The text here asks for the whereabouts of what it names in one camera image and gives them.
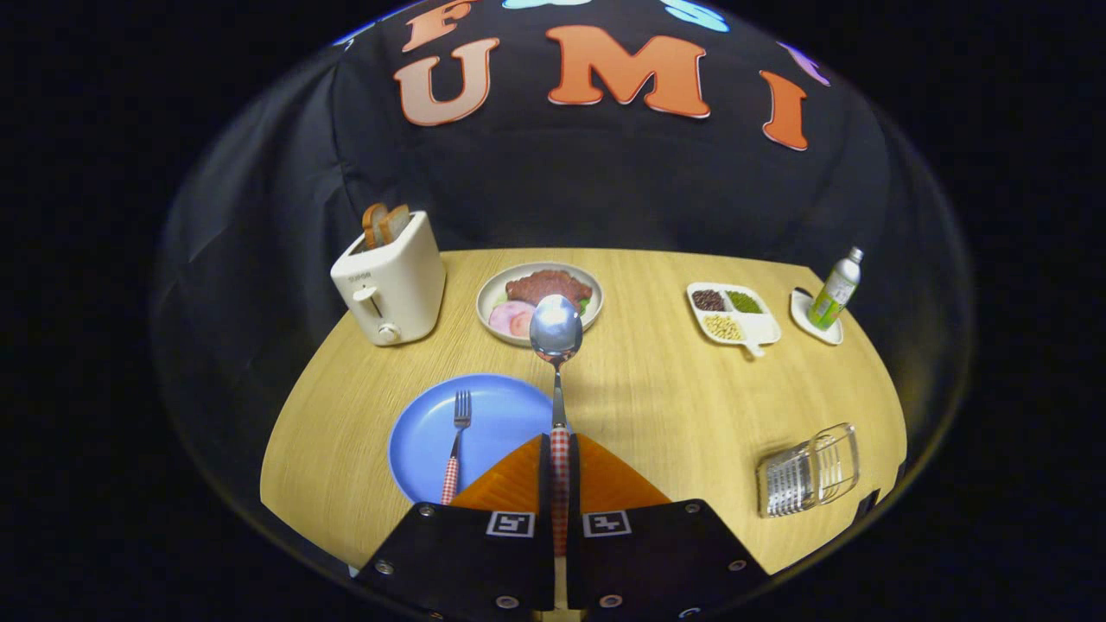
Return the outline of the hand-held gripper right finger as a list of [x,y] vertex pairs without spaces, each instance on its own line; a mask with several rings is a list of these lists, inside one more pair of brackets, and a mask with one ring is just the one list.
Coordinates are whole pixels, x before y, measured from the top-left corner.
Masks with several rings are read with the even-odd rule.
[[568,450],[566,603],[584,621],[707,621],[742,605],[770,576],[701,498],[586,508],[584,493],[613,477]]

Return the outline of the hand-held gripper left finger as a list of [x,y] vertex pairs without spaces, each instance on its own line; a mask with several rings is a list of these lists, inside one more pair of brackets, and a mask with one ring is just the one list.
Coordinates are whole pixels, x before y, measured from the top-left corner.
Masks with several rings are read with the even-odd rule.
[[538,621],[556,607],[550,438],[523,445],[528,511],[417,502],[355,576],[415,621]]

